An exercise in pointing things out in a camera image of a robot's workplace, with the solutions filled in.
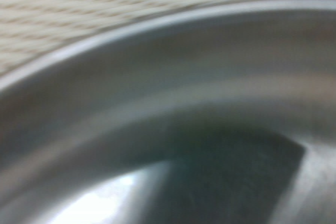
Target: curved metal edge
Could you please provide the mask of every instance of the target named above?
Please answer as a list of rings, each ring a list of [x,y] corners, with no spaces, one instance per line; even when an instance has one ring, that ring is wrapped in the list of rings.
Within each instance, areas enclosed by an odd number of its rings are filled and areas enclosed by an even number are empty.
[[[29,78],[53,65],[80,56],[80,54],[90,52],[99,46],[113,44],[119,40],[144,34],[162,28],[173,28],[183,23],[197,22],[204,19],[213,19],[222,16],[233,16],[239,14],[252,14],[272,11],[336,11],[336,2],[327,0],[318,1],[252,1],[198,8],[179,12],[146,21],[137,22],[128,26],[122,26],[111,31],[107,31],[74,44],[54,50],[36,60],[20,66],[0,77],[0,97],[9,89],[23,84]]]

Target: textured surface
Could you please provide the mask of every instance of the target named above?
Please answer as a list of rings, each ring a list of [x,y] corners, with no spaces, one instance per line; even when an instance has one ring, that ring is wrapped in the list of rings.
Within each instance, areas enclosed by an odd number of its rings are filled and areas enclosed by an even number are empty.
[[[0,74],[99,29],[215,0],[0,0]]]

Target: beige fabric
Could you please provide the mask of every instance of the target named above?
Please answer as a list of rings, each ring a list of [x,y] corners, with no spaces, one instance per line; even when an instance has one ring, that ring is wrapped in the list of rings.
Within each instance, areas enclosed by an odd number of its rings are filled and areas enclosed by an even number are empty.
[[[215,0],[0,0],[0,74],[71,38]]]

